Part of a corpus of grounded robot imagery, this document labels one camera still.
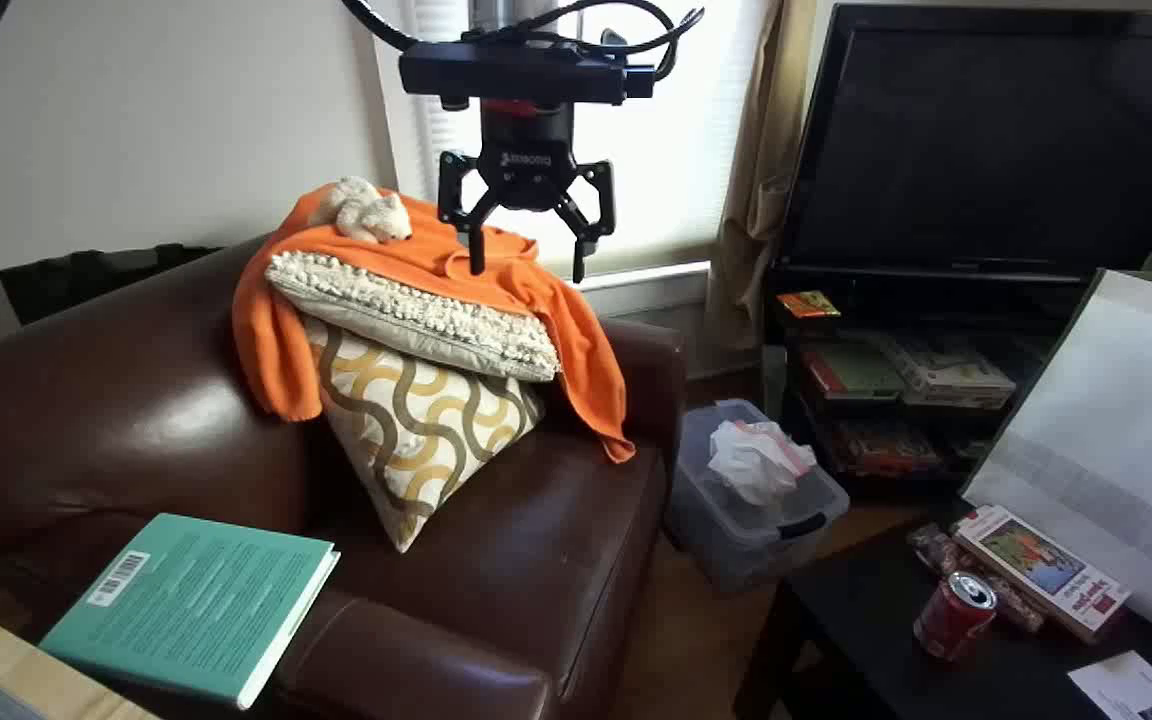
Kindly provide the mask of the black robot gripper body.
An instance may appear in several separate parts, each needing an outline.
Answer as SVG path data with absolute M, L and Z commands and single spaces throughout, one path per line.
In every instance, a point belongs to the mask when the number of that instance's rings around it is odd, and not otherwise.
M 449 225 L 478 225 L 490 208 L 559 212 L 584 225 L 567 194 L 574 180 L 595 191 L 595 225 L 614 220 L 612 165 L 578 165 L 570 154 L 574 111 L 541 98 L 482 98 L 478 152 L 438 154 L 435 208 Z

